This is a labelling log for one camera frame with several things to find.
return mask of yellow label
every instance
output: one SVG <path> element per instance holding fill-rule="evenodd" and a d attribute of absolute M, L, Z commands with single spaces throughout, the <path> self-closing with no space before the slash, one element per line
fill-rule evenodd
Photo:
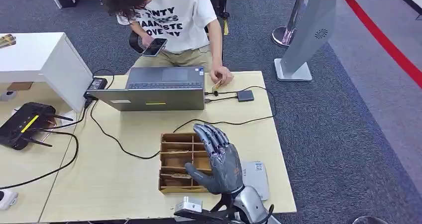
<path fill-rule="evenodd" d="M 34 123 L 37 119 L 38 119 L 39 115 L 36 115 L 30 122 L 28 122 L 28 124 L 26 124 L 25 128 L 22 129 L 21 133 L 25 132 L 25 130 L 27 130 L 32 123 Z"/>
<path fill-rule="evenodd" d="M 166 103 L 145 103 L 147 106 L 163 106 L 166 105 Z"/>
<path fill-rule="evenodd" d="M 224 35 L 228 35 L 228 23 L 227 19 L 224 20 Z"/>

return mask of wooden organizer box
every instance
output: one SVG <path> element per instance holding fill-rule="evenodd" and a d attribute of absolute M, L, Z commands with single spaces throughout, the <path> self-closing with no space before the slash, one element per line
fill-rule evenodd
<path fill-rule="evenodd" d="M 185 163 L 211 175 L 210 159 L 196 133 L 164 133 L 161 135 L 161 169 L 158 189 L 162 193 L 197 193 L 208 190 L 186 172 Z"/>

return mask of red stripe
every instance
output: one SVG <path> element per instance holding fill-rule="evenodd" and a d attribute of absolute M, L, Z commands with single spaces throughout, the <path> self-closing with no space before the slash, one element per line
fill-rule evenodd
<path fill-rule="evenodd" d="M 422 72 L 388 39 L 356 0 L 346 0 L 346 2 L 387 53 L 422 88 Z"/>

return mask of hand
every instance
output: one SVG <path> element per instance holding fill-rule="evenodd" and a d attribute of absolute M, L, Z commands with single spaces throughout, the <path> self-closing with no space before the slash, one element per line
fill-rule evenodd
<path fill-rule="evenodd" d="M 154 40 L 154 37 L 145 34 L 141 36 L 142 39 L 142 45 L 145 46 L 145 49 L 151 44 L 151 42 Z"/>
<path fill-rule="evenodd" d="M 233 80 L 233 74 L 227 67 L 222 66 L 221 63 L 220 65 L 212 65 L 210 76 L 214 83 L 217 83 L 219 80 L 221 80 L 222 85 L 227 85 Z"/>
<path fill-rule="evenodd" d="M 213 176 L 207 176 L 192 163 L 186 163 L 189 175 L 213 194 L 233 193 L 243 187 L 239 155 L 225 133 L 210 124 L 195 124 L 194 131 L 201 138 L 210 157 Z"/>

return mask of white electrical plug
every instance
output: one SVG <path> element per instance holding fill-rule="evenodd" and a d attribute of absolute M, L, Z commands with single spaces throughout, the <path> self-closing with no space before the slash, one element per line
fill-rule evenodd
<path fill-rule="evenodd" d="M 0 190 L 0 210 L 5 211 L 17 202 L 18 194 L 10 189 Z"/>

